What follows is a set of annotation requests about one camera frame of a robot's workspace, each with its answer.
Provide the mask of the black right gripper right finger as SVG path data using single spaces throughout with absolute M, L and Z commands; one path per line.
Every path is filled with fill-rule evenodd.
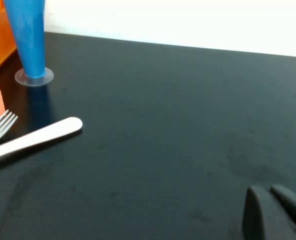
M 282 185 L 272 185 L 270 191 L 296 223 L 296 193 Z

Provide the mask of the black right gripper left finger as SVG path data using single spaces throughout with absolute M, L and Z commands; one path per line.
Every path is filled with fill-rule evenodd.
M 245 240 L 296 240 L 296 223 L 270 189 L 251 186 L 246 193 L 242 232 Z

